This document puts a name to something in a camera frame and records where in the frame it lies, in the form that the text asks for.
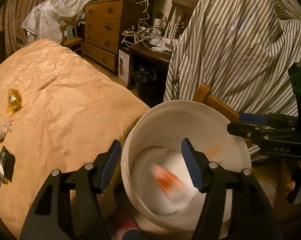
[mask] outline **drawer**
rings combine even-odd
[[[98,63],[109,68],[111,71],[116,71],[116,56],[104,51],[103,49],[97,48],[94,45],[84,42],[84,53],[88,57],[96,60]]]
[[[111,53],[118,54],[118,37],[92,31],[85,32],[85,41]]]
[[[119,37],[120,19],[89,16],[85,19],[85,31],[94,31]]]
[[[102,17],[120,19],[123,10],[123,0],[105,1],[86,5],[86,17]]]

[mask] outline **black trash bag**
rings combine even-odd
[[[157,76],[154,68],[146,69],[140,66],[132,70],[137,95],[151,108],[162,103],[164,98],[163,85]]]

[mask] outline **chair seat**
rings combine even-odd
[[[68,39],[68,40],[64,40],[63,43],[64,43],[65,47],[70,47],[70,46],[79,44],[82,41],[83,41],[82,38],[74,37],[74,38],[71,38],[71,39]]]

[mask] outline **wooden floor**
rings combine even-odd
[[[108,76],[112,81],[126,87],[125,82],[122,81],[118,75],[115,75],[113,72],[111,72],[107,68],[99,65],[96,61],[94,61],[94,60],[92,60],[88,57],[85,57],[84,59],[87,60],[90,64],[92,64],[99,72],[101,72],[104,75]],[[132,92],[137,98],[139,98],[138,95],[137,95],[136,89],[132,89],[132,90],[130,90],[130,92]]]

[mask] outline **dark pants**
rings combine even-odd
[[[154,240],[140,230],[129,230],[123,235],[123,240]]]

